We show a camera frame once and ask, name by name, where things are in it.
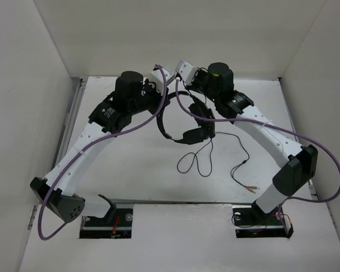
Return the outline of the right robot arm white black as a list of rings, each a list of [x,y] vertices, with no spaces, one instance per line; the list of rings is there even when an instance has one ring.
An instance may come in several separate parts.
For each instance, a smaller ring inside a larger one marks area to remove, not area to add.
[[[271,185],[252,203],[252,219],[257,223],[266,222],[277,206],[315,175],[317,149],[312,145],[304,147],[271,129],[272,123],[254,102],[235,90],[233,71],[227,64],[216,62],[202,70],[184,62],[177,67],[177,72],[187,89],[210,99],[222,117],[232,119],[232,124],[248,133],[279,166]]]

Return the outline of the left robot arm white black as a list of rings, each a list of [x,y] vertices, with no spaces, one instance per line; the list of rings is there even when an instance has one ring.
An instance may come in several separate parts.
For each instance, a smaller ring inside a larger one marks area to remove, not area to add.
[[[49,209],[64,224],[79,216],[92,216],[102,224],[115,220],[113,204],[90,203],[76,194],[77,186],[96,157],[115,137],[132,133],[152,121],[165,106],[168,85],[175,75],[155,68],[148,78],[135,71],[117,77],[114,90],[90,113],[78,140],[44,177],[35,177],[30,188],[41,202],[39,216]]]

